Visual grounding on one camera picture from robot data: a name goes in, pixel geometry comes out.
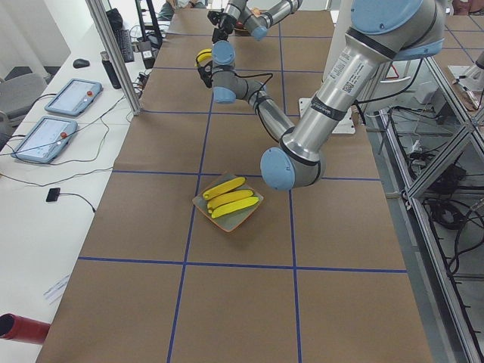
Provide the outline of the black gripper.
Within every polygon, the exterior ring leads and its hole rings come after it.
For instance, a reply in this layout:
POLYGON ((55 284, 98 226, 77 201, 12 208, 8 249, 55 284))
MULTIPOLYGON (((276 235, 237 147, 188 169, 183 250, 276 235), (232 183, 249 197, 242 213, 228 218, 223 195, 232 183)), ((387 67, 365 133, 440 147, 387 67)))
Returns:
POLYGON ((227 41, 229 31, 233 31, 235 26, 235 18, 230 14, 221 13, 218 22, 218 28, 213 30, 212 42, 227 41))

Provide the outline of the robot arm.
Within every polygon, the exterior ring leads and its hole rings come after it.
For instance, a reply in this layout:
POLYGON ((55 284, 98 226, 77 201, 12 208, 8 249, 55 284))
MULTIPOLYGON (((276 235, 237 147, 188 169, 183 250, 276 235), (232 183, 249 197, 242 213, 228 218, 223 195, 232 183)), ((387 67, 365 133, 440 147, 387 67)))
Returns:
POLYGON ((246 0, 228 1, 220 11, 209 11, 207 17, 214 26, 212 43, 226 41, 236 26, 243 28, 257 41, 267 36, 268 30, 289 15, 295 14, 302 5, 300 0, 279 1, 267 11, 256 15, 247 5, 246 0))
POLYGON ((207 14, 214 26, 214 101, 246 101, 278 142, 262 155, 260 170, 265 183, 279 191, 313 185, 322 177, 322 145, 381 64, 433 56, 442 50, 444 40, 444 1, 354 1, 345 48, 299 123, 293 124, 261 82, 235 73, 235 50, 228 37, 241 23, 253 38, 263 39, 270 27, 295 14, 301 4, 280 1, 256 16, 246 1, 229 1, 223 10, 207 14))

